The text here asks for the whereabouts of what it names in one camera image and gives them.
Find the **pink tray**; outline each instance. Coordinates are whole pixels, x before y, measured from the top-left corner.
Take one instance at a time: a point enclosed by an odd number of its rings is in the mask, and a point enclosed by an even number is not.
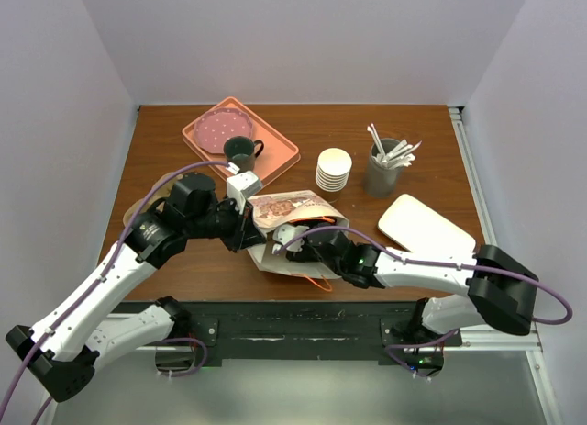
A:
[[[247,113],[253,122],[253,135],[251,138],[253,140],[261,139],[265,144],[265,149],[255,162],[255,169],[253,170],[253,172],[261,179],[263,185],[270,184],[301,159],[300,150],[293,145],[290,140],[286,139],[282,133],[253,113],[235,97],[227,97],[220,104],[213,106],[211,110],[226,107],[238,108]],[[182,130],[183,141],[187,143],[187,145],[204,161],[225,161],[226,159],[224,155],[210,154],[195,143],[195,123],[200,117]],[[210,168],[212,168],[223,179],[227,179],[232,175],[232,173],[222,166],[211,166]]]

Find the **wooden tabletop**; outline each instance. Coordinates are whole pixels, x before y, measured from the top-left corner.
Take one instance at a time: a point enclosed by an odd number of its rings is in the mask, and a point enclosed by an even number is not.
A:
[[[183,143],[182,128],[210,106],[143,106],[105,236],[102,256],[123,229],[122,216],[165,174],[198,157]],[[302,160],[265,187],[263,194],[313,189],[316,159],[325,148],[339,147],[353,158],[347,186],[335,207],[350,226],[375,240],[393,245],[377,230],[377,221],[400,194],[407,193],[467,231],[478,245],[482,231],[473,204],[459,147],[445,106],[380,105],[263,105],[250,108],[295,143]],[[372,139],[370,122],[380,136],[423,141],[414,165],[404,170],[393,194],[385,199],[367,196],[361,187]],[[219,196],[224,182],[209,168],[202,173],[216,180]],[[442,295],[425,289],[358,289],[333,281],[327,293],[304,278],[263,273],[249,254],[227,251],[219,240],[190,240],[185,252],[171,258],[127,299],[149,300],[173,296],[179,300],[411,300]]]

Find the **mug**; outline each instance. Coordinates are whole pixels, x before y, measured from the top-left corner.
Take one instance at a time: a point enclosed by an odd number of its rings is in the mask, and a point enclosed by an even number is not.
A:
[[[260,145],[260,148],[255,151],[257,145]],[[255,160],[264,148],[265,144],[262,140],[253,141],[244,136],[236,136],[224,144],[224,155],[227,156],[227,161],[234,163],[240,172],[244,173],[245,171],[253,171]]]

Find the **wall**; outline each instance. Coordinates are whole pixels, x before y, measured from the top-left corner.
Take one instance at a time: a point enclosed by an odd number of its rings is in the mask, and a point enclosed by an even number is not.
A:
[[[0,0],[0,332],[94,268],[135,108],[82,0]],[[19,360],[0,341],[2,396]],[[3,423],[30,423],[29,374]]]
[[[524,0],[84,0],[141,104],[463,105]]]
[[[568,425],[587,417],[587,0],[526,0],[465,109],[500,244],[576,310],[539,329]],[[559,317],[551,298],[537,313]]]

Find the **polka dot plate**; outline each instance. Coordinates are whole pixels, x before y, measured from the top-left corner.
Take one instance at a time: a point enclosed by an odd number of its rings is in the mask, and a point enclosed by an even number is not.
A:
[[[224,144],[235,136],[250,138],[253,123],[244,111],[238,108],[220,107],[203,114],[194,128],[197,145],[210,154],[222,154]]]

